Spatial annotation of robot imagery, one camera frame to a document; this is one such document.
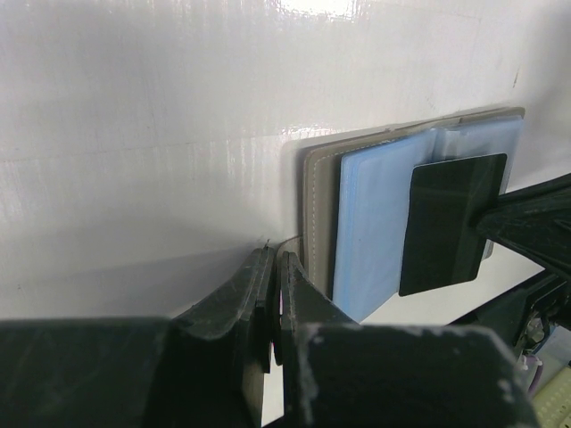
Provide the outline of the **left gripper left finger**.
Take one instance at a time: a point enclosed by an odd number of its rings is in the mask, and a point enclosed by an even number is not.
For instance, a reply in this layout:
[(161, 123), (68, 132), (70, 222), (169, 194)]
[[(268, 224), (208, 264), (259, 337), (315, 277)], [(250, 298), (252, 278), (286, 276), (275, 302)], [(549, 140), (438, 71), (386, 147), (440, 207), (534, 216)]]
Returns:
[(270, 247), (254, 250), (228, 281), (175, 319), (175, 426), (261, 426), (275, 258)]

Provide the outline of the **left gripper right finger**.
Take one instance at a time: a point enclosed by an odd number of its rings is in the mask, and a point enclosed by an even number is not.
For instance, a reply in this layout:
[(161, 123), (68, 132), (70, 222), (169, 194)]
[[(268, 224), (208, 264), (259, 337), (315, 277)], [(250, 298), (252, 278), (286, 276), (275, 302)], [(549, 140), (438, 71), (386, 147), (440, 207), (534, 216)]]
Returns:
[(328, 334), (355, 322), (308, 278), (298, 256), (286, 251), (278, 263), (276, 361), (283, 369), (281, 427), (323, 427), (318, 406), (331, 396), (337, 375)]

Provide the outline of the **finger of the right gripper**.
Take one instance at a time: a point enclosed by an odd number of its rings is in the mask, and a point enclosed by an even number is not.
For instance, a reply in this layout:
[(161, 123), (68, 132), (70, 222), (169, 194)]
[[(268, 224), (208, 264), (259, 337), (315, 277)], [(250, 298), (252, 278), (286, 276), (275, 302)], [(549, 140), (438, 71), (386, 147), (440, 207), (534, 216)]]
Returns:
[(499, 196), (476, 231), (569, 281), (570, 176)]

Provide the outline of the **grey card holder wallet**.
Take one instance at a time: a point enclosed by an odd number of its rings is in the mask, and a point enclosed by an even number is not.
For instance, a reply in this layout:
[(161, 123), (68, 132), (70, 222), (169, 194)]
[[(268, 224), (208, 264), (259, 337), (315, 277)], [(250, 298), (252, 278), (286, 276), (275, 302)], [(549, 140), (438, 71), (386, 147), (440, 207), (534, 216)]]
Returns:
[(294, 247), (313, 285), (357, 322), (400, 285), (410, 188), (417, 167), (503, 155), (509, 181), (522, 107), (492, 107), (318, 138), (294, 159), (301, 230)]

